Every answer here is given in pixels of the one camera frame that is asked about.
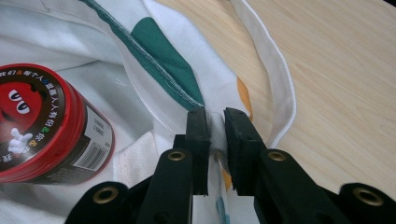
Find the cartoon eye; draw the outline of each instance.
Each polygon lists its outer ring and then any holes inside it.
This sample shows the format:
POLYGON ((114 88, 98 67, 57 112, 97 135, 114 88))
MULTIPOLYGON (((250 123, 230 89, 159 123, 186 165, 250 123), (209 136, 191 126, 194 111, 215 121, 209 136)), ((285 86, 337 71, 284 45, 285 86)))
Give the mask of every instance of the cartoon eye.
POLYGON ((20 114, 27 114, 30 112, 29 106, 24 102, 20 101, 17 105, 17 110, 20 114))
POLYGON ((8 98, 12 101, 20 101, 22 100, 20 93, 17 92, 16 90, 12 90, 8 94, 8 98))

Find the light wood tabletop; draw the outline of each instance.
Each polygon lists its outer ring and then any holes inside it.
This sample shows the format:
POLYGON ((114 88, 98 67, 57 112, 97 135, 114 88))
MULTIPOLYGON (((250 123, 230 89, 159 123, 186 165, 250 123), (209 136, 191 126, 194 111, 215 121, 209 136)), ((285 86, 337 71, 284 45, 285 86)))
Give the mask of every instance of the light wood tabletop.
MULTIPOLYGON (((248 87, 253 123, 271 130, 265 67, 226 0, 160 0, 198 27, 248 87)), ((381 0, 249 0, 289 66, 297 116, 277 148, 338 192, 361 182, 396 200, 396 8, 381 0)))

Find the red lid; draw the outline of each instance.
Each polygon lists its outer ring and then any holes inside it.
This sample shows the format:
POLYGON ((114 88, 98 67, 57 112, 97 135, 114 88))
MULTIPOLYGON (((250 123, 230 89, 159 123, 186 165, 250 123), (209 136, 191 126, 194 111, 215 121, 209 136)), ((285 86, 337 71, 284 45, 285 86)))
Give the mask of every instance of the red lid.
POLYGON ((73 148, 84 112, 71 88, 40 65, 0 67, 0 182, 47 172, 73 148))

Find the white barcode sticker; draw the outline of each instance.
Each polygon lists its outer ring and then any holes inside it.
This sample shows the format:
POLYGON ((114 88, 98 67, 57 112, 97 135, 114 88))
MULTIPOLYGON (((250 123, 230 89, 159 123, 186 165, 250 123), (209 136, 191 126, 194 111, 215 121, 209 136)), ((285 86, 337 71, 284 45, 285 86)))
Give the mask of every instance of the white barcode sticker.
POLYGON ((90 143, 73 166, 97 171, 106 161, 113 141, 110 125, 87 106, 87 127, 85 135, 90 143))

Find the barcode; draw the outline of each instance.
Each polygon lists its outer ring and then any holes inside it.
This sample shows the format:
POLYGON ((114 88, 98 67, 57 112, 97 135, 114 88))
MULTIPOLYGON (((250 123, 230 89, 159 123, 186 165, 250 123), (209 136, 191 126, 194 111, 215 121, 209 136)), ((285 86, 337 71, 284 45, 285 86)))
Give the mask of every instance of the barcode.
POLYGON ((73 164, 74 166, 97 171, 106 159, 108 150, 97 143, 92 143, 91 147, 81 155, 73 164))

